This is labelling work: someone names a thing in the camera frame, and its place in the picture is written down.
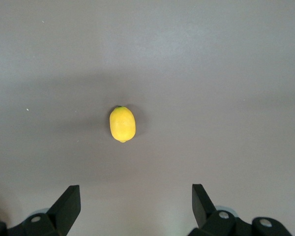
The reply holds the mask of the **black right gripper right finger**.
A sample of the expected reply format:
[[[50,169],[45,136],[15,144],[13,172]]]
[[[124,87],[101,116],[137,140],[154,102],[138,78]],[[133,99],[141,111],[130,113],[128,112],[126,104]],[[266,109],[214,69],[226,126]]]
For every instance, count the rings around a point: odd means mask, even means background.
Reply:
[[[217,210],[203,185],[192,185],[192,210],[197,227],[191,236],[290,236],[279,221],[256,217],[248,224],[227,210]]]

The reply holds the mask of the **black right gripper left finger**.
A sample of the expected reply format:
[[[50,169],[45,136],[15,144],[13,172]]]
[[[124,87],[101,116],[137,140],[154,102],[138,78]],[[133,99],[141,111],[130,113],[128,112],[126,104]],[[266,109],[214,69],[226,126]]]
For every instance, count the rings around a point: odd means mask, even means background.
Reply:
[[[0,222],[0,236],[66,236],[80,212],[80,186],[71,185],[46,213],[34,214],[12,228]]]

